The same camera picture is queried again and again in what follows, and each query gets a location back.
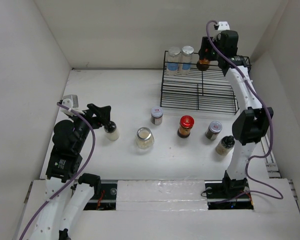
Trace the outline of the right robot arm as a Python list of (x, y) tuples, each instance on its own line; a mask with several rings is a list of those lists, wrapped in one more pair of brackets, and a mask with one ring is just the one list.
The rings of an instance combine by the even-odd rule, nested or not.
[(239, 35), (234, 30), (222, 30), (215, 37), (209, 33), (202, 38), (199, 59), (205, 63), (217, 61), (224, 77), (236, 96), (240, 114), (232, 124), (234, 149), (222, 181), (206, 185), (204, 193), (211, 200), (222, 203), (249, 194), (248, 168), (253, 151), (267, 132), (273, 132), (274, 111), (257, 95), (243, 56), (237, 54)]

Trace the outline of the silver lid spice shaker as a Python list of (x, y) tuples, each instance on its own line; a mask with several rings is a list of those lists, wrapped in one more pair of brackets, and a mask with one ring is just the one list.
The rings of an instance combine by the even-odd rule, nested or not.
[(168, 53), (167, 53), (167, 64), (166, 64), (166, 71), (167, 74), (170, 76), (174, 76), (179, 67), (179, 60), (180, 60), (180, 54), (181, 54), (181, 49), (176, 46), (172, 46), (169, 48)]

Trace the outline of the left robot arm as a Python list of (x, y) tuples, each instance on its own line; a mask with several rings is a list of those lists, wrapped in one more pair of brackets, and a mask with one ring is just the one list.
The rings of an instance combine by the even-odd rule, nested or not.
[(96, 145), (95, 130), (111, 123), (111, 106), (93, 103), (84, 111), (72, 107), (69, 99), (57, 106), (69, 117), (53, 129), (53, 147), (46, 169), (45, 200), (28, 221), (19, 239), (32, 224), (31, 240), (69, 240), (91, 198), (101, 194), (101, 178), (84, 173)]

